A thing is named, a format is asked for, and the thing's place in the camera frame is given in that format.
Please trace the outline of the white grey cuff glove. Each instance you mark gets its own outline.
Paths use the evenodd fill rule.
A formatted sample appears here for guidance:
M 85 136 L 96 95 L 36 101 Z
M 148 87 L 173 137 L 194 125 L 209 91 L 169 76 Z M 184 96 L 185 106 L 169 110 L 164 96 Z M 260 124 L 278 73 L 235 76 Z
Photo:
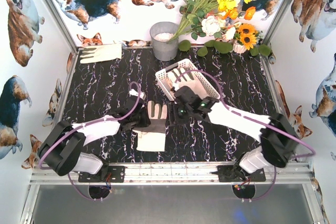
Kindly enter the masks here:
M 132 131 L 138 136 L 137 151 L 164 152 L 166 138 L 167 105 L 154 101 L 147 104 L 149 126 L 134 128 Z

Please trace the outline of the white green glove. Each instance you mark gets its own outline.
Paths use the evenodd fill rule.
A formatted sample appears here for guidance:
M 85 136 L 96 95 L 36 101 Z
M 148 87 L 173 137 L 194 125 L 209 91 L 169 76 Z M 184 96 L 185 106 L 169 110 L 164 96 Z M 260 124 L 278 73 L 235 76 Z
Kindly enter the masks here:
M 80 63 L 104 62 L 122 57 L 122 44 L 107 44 L 84 47 L 80 56 Z

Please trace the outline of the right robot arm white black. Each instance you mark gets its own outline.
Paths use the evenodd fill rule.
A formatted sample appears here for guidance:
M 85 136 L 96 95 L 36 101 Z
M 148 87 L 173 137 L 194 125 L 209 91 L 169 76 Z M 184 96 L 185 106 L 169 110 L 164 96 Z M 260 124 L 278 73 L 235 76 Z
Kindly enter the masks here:
M 173 85 L 174 102 L 169 104 L 169 123 L 183 124 L 193 118 L 214 125 L 222 125 L 244 133 L 259 142 L 252 151 L 245 152 L 236 162 L 234 173 L 247 176 L 255 171 L 274 166 L 286 167 L 298 145 L 297 136 L 286 117 L 258 115 L 225 107 L 213 97 L 200 98 L 188 86 Z

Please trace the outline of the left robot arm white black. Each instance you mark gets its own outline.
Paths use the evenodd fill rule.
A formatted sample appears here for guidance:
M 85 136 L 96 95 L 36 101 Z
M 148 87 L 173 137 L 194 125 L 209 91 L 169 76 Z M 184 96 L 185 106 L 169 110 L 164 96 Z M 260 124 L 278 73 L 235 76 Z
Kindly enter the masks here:
M 37 152 L 39 168 L 43 169 L 42 164 L 46 164 L 46 168 L 59 176 L 70 172 L 99 174 L 104 166 L 103 161 L 93 154 L 84 153 L 83 147 L 136 126 L 147 126 L 149 119 L 145 115 L 145 97 L 144 92 L 131 89 L 125 105 L 111 115 L 84 123 L 58 122 Z

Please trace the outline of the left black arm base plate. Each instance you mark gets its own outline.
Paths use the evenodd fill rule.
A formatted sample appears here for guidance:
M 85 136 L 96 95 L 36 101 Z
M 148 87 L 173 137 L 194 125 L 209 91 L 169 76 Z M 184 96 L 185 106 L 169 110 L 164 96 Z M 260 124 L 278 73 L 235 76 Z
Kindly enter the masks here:
M 103 182 L 123 183 L 125 166 L 104 164 L 101 168 L 101 180 Z

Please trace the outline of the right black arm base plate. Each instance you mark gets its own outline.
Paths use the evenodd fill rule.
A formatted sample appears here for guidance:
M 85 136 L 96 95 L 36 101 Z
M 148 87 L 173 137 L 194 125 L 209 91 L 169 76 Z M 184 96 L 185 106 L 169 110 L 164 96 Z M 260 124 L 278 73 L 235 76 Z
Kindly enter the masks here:
M 217 170 L 210 172 L 210 174 L 217 175 L 221 183 L 228 182 L 245 182 L 248 179 L 251 182 L 265 182 L 266 176 L 263 169 L 256 170 L 252 174 L 244 171 L 240 166 L 236 165 L 218 165 Z

